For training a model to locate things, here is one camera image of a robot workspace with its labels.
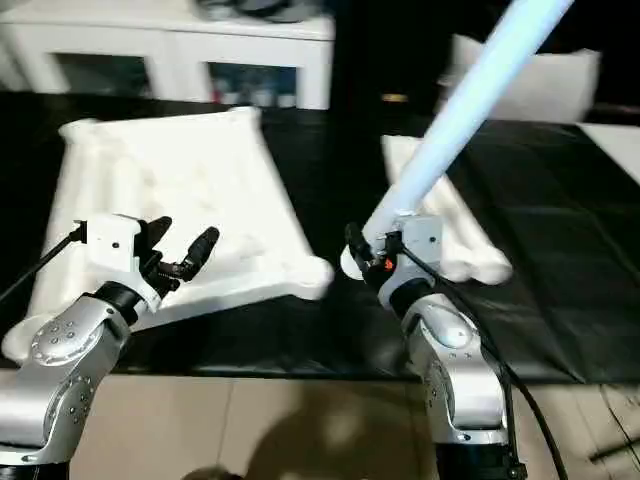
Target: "white shelf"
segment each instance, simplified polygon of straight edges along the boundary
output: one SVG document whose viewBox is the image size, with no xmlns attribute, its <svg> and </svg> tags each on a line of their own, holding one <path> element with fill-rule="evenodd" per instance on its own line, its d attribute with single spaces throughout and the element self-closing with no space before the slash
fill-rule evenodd
<svg viewBox="0 0 640 480">
<path fill-rule="evenodd" d="M 332 41 L 333 22 L 316 17 L 274 24 L 240 17 L 201 19 L 192 0 L 30 0 L 0 15 L 0 23 L 33 23 L 217 33 L 298 40 Z"/>
</svg>

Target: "black table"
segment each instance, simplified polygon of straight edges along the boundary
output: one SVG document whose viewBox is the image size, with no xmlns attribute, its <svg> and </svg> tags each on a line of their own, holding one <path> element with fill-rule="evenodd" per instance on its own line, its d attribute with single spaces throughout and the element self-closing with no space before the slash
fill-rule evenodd
<svg viewBox="0 0 640 480">
<path fill-rule="evenodd" d="M 36 94 L 0 94 L 0 106 L 0 288 L 40 255 L 64 151 L 61 125 L 220 110 Z M 427 125 L 263 114 L 265 139 L 316 255 L 337 266 L 345 224 L 366 220 L 386 190 L 380 134 L 420 135 Z M 549 124 L 488 122 L 449 174 L 515 267 L 502 286 L 462 287 L 515 370 L 530 383 L 640 381 L 640 187 L 577 127 Z M 414 379 L 397 321 L 365 285 L 336 272 L 322 301 L 282 297 L 136 333 L 117 371 Z M 29 295 L 27 287 L 3 306 L 0 334 L 20 320 Z"/>
</svg>

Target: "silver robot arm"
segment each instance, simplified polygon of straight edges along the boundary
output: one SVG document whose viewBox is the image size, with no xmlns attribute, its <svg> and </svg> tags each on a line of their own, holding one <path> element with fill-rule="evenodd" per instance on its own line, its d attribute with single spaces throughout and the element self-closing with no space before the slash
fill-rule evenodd
<svg viewBox="0 0 640 480">
<path fill-rule="evenodd" d="M 0 469 L 42 469 L 71 459 L 96 389 L 118 361 L 130 326 L 154 312 L 180 280 L 191 280 L 218 240 L 211 227 L 182 263 L 163 263 L 152 247 L 170 223 L 168 217 L 147 224 L 118 215 L 83 222 L 89 261 L 104 283 L 45 324 L 27 361 L 0 385 Z M 12 471 L 13 478 L 22 477 Z"/>
</svg>

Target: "black cable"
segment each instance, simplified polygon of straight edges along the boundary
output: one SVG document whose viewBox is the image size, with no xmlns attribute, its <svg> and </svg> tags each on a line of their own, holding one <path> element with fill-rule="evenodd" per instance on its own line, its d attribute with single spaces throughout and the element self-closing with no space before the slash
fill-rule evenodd
<svg viewBox="0 0 640 480">
<path fill-rule="evenodd" d="M 635 459 L 635 463 L 634 463 L 635 469 L 638 472 L 640 472 L 640 457 L 636 453 L 635 448 L 633 448 L 633 444 L 634 443 L 638 443 L 638 441 L 636 440 L 634 442 L 633 440 L 631 440 L 631 437 L 629 436 L 629 434 L 627 433 L 627 430 L 622 425 L 622 422 L 620 421 L 620 418 L 618 418 L 618 415 L 616 415 L 616 412 L 613 410 L 613 407 L 611 406 L 611 401 L 609 400 L 609 396 L 607 395 L 607 392 L 604 390 L 604 386 L 603 385 L 600 385 L 600 395 L 602 396 L 602 399 L 604 400 L 604 403 L 607 406 L 607 410 L 609 410 L 609 414 L 611 415 L 613 420 L 618 425 L 618 428 L 622 432 L 622 435 L 624 435 L 625 442 L 624 442 L 624 445 L 623 445 L 622 448 L 614 448 L 614 449 L 610 449 L 610 450 L 607 450 L 607 451 L 604 451 L 604 452 L 600 452 L 600 453 L 598 453 L 596 455 L 592 455 L 591 457 L 589 457 L 589 460 L 594 462 L 594 461 L 600 460 L 602 458 L 608 457 L 609 455 L 612 455 L 613 453 L 617 453 L 617 452 L 619 452 L 619 451 L 621 451 L 623 449 L 628 449 L 631 452 L 631 455 L 633 455 L 633 458 Z"/>
<path fill-rule="evenodd" d="M 416 254 L 414 254 L 411 250 L 409 250 L 404 244 L 402 245 L 402 253 L 404 253 L 407 257 L 409 257 L 418 267 L 424 270 L 427 274 L 431 275 L 434 278 L 436 283 L 440 283 L 445 287 L 447 292 L 454 297 L 455 300 L 467 310 L 467 314 L 469 315 L 472 322 L 476 324 L 478 331 L 480 332 L 481 337 L 483 337 L 483 347 L 495 358 L 495 360 L 501 365 L 501 367 L 505 370 L 511 382 L 522 392 L 525 400 L 529 404 L 529 408 L 533 412 L 533 415 L 540 426 L 540 430 L 542 431 L 542 435 L 544 436 L 545 442 L 547 443 L 547 447 L 549 448 L 549 452 L 551 453 L 551 457 L 553 458 L 553 463 L 555 465 L 556 471 L 558 473 L 558 477 L 560 480 L 568 480 L 569 476 L 567 475 L 567 470 L 564 466 L 564 462 L 562 460 L 562 456 L 560 455 L 560 449 L 556 444 L 555 439 L 553 438 L 553 434 L 549 429 L 549 425 L 547 424 L 546 419 L 536 402 L 536 399 L 533 397 L 527 386 L 520 379 L 520 377 L 513 371 L 513 369 L 507 364 L 502 355 L 497 348 L 497 344 L 493 340 L 491 334 L 489 333 L 486 326 L 481 322 L 480 316 L 477 315 L 476 309 L 471 305 L 465 296 L 453 285 L 449 280 L 443 278 L 438 272 L 436 272 L 433 268 L 423 262 Z M 511 420 L 509 420 L 509 409 L 512 410 Z M 513 405 L 511 407 L 507 404 L 507 421 L 510 423 L 509 430 L 512 430 L 513 438 L 515 439 L 515 425 L 513 425 Z M 517 450 L 514 450 L 514 455 L 517 457 Z"/>
<path fill-rule="evenodd" d="M 58 255 L 62 250 L 64 250 L 67 245 L 71 242 L 77 241 L 86 241 L 86 222 L 82 222 L 80 226 L 69 233 L 66 237 L 62 239 L 60 243 L 58 243 L 55 247 L 53 247 L 50 251 L 48 251 L 44 257 L 38 260 L 34 265 L 29 267 L 29 269 L 24 272 L 20 277 L 13 282 L 2 294 L 0 294 L 0 305 L 12 294 L 14 293 L 22 284 L 27 281 L 30 277 L 38 273 L 38 271 L 44 267 L 47 263 L 49 263 L 56 255 Z"/>
</svg>

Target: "floor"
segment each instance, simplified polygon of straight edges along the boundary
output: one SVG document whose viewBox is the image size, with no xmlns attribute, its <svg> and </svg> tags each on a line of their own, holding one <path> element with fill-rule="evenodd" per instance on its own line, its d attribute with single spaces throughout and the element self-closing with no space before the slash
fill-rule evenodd
<svg viewBox="0 0 640 480">
<path fill-rule="evenodd" d="M 640 478 L 629 451 L 586 460 L 624 440 L 598 387 L 533 391 L 570 478 Z M 629 434 L 640 434 L 638 392 L 605 393 Z M 111 480 L 117 468 L 123 480 L 201 480 L 218 465 L 248 480 L 437 478 L 420 395 L 393 383 L 113 375 L 98 390 L 71 477 Z M 556 478 L 519 393 L 515 409 L 529 478 Z"/>
</svg>

